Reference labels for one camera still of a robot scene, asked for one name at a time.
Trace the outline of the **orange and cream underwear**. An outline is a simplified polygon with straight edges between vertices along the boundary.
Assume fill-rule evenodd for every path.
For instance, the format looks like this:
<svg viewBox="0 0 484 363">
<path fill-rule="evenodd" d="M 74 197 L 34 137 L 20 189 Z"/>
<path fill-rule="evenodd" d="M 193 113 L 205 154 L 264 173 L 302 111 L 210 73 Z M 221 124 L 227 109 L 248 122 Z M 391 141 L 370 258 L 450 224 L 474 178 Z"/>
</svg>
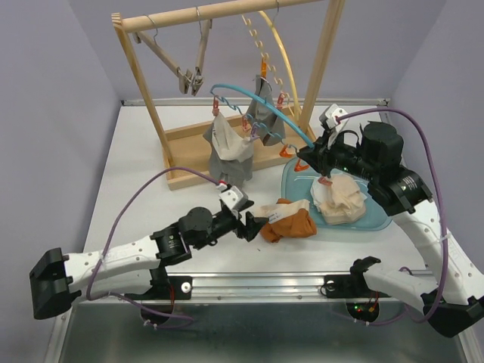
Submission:
<svg viewBox="0 0 484 363">
<path fill-rule="evenodd" d="M 317 234 L 317 226 L 309 215 L 307 199 L 291 201 L 280 198 L 276 204 L 254 209 L 255 217 L 265 217 L 268 222 L 260 230 L 262 238 L 277 243 L 284 237 L 306 238 Z"/>
</svg>

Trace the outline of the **white underwear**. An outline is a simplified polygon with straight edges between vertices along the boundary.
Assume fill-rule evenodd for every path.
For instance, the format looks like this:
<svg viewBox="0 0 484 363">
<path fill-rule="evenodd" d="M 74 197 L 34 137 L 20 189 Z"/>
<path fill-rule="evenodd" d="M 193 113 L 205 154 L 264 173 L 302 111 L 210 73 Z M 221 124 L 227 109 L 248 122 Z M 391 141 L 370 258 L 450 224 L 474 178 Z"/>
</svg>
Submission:
<svg viewBox="0 0 484 363">
<path fill-rule="evenodd" d="M 312 184 L 311 188 L 311 195 L 313 198 L 313 203 L 320 211 L 320 204 L 325 200 L 326 195 L 326 187 L 322 184 L 322 180 L 316 180 Z"/>
</svg>

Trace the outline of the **beige cotton underwear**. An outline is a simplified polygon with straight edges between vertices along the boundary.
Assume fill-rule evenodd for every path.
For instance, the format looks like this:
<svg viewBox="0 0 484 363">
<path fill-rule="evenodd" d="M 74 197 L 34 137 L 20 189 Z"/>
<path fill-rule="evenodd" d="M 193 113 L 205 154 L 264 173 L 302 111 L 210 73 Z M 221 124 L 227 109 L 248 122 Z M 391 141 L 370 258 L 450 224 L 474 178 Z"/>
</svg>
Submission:
<svg viewBox="0 0 484 363">
<path fill-rule="evenodd" d="M 323 178 L 326 187 L 325 200 L 319 208 L 324 220 L 329 225 L 353 223 L 366 213 L 366 195 L 360 190 L 355 179 L 349 175 L 332 175 Z"/>
</svg>

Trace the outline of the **grey and cream underwear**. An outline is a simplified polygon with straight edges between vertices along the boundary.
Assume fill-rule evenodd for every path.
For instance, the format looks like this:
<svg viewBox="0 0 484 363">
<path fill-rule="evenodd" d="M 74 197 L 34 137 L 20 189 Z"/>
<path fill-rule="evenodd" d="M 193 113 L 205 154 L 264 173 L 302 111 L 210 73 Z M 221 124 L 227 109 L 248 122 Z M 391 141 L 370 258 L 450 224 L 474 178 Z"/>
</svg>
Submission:
<svg viewBox="0 0 484 363">
<path fill-rule="evenodd" d="M 222 113 L 215 116 L 203 138 L 210 145 L 211 177 L 238 187 L 253 177 L 253 142 L 237 134 Z"/>
</svg>

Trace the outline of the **plain grey underwear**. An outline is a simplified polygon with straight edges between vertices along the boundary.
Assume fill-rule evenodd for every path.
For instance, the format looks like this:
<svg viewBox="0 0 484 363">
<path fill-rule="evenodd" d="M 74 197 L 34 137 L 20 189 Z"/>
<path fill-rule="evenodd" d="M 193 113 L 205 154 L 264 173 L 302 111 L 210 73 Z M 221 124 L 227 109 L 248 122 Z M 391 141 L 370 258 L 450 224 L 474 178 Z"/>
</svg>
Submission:
<svg viewBox="0 0 484 363">
<path fill-rule="evenodd" d="M 259 96 L 266 104 L 274 106 L 270 84 L 261 75 L 257 75 L 255 80 L 255 95 Z M 247 114 L 250 115 L 248 119 L 250 125 L 254 122 L 264 125 L 261 128 L 256 128 L 256 134 L 264 146 L 276 145 L 281 139 L 285 138 L 284 121 L 265 104 L 252 100 L 247 109 Z"/>
</svg>

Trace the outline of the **yellow plastic hanger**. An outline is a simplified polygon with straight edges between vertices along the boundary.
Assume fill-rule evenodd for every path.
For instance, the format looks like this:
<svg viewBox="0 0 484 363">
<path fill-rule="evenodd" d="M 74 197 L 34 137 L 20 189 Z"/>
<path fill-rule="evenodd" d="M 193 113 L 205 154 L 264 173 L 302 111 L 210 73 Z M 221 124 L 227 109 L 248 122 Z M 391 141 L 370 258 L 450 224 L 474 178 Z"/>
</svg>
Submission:
<svg viewBox="0 0 484 363">
<path fill-rule="evenodd" d="M 290 114 L 299 122 L 302 107 L 299 102 L 296 79 L 289 54 L 275 26 L 275 20 L 271 19 L 264 11 L 259 11 L 258 15 L 265 21 L 268 32 L 271 33 L 273 38 L 273 45 L 267 46 L 265 44 L 265 33 L 259 34 L 256 25 L 247 14 L 242 14 L 241 18 L 262 58 L 261 75 L 266 77 L 269 73 L 271 74 L 284 101 L 292 107 Z"/>
</svg>

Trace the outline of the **blue plastic hanger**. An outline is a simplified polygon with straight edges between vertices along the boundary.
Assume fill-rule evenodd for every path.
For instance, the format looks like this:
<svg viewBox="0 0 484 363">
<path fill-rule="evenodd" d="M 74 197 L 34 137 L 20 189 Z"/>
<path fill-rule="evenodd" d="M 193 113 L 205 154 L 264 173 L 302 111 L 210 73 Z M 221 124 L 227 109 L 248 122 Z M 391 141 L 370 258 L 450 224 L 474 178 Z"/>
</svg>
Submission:
<svg viewBox="0 0 484 363">
<path fill-rule="evenodd" d="M 242 112 L 237 105 L 218 95 L 216 90 L 222 88 L 246 95 L 250 99 L 247 111 Z M 219 111 L 218 107 L 213 107 L 213 121 L 203 134 L 203 138 L 210 146 L 209 175 L 211 177 L 233 185 L 242 185 L 245 181 L 249 181 L 253 177 L 254 142 L 260 140 L 265 146 L 277 143 L 287 146 L 286 126 L 292 129 L 307 146 L 315 146 L 315 142 L 311 141 L 296 123 L 276 108 L 268 87 L 261 85 L 254 93 L 236 85 L 217 83 L 212 86 L 210 92 L 215 102 L 221 101 L 232 110 L 236 110 L 250 127 L 248 136 L 239 135 L 233 126 L 229 125 L 228 118 Z"/>
</svg>

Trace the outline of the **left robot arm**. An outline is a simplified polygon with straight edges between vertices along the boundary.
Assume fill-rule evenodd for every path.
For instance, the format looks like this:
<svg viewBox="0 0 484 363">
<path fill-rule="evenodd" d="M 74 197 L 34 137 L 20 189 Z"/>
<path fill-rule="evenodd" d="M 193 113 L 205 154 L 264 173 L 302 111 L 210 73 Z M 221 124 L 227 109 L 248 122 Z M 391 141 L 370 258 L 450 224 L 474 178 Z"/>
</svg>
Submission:
<svg viewBox="0 0 484 363">
<path fill-rule="evenodd" d="M 64 254 L 59 248 L 48 250 L 29 273 L 33 317 L 45 320 L 67 312 L 75 301 L 86 297 L 93 284 L 101 282 L 107 284 L 105 293 L 134 296 L 134 287 L 128 282 L 114 285 L 116 277 L 132 271 L 150 272 L 142 281 L 142 289 L 150 297 L 159 298 L 168 289 L 168 279 L 158 273 L 165 267 L 190 259 L 192 249 L 214 246 L 220 237 L 231 232 L 252 241 L 267 223 L 267 218 L 252 213 L 242 218 L 225 204 L 216 214 L 199 206 L 163 230 L 107 253 Z"/>
</svg>

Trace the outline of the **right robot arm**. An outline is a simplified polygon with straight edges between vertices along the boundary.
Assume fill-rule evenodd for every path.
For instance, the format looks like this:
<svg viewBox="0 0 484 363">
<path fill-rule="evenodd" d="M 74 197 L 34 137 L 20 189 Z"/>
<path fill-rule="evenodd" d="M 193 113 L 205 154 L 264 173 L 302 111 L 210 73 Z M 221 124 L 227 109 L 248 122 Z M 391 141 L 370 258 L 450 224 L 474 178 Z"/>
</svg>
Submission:
<svg viewBox="0 0 484 363">
<path fill-rule="evenodd" d="M 355 146 L 347 145 L 342 133 L 326 130 L 297 155 L 322 176 L 338 169 L 367 181 L 371 198 L 410 238 L 436 280 L 368 256 L 355 260 L 349 273 L 326 277 L 321 290 L 330 299 L 366 298 L 373 292 L 391 296 L 427 316 L 442 336 L 454 337 L 483 317 L 483 274 L 440 225 L 430 189 L 402 165 L 403 146 L 393 126 L 370 122 Z"/>
</svg>

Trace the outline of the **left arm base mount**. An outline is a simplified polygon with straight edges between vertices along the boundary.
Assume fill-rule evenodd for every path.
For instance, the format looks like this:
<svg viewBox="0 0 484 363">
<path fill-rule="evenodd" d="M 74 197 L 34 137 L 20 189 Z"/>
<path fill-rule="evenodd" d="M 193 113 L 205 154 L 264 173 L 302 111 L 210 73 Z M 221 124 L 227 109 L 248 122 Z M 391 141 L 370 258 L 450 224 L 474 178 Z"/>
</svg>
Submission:
<svg viewBox="0 0 484 363">
<path fill-rule="evenodd" d="M 164 266 L 150 270 L 150 288 L 141 299 L 190 300 L 193 278 L 190 275 L 169 275 Z"/>
</svg>

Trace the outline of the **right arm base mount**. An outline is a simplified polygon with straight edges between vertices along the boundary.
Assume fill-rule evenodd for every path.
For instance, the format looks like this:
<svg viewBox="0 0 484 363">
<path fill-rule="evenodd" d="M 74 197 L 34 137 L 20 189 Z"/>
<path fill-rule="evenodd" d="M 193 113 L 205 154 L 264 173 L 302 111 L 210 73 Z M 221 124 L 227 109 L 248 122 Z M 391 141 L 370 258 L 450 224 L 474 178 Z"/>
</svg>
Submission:
<svg viewBox="0 0 484 363">
<path fill-rule="evenodd" d="M 370 298 L 376 290 L 368 287 L 364 273 L 378 263 L 381 263 L 380 259 L 368 256 L 355 260 L 347 274 L 325 275 L 321 293 L 329 299 Z"/>
</svg>

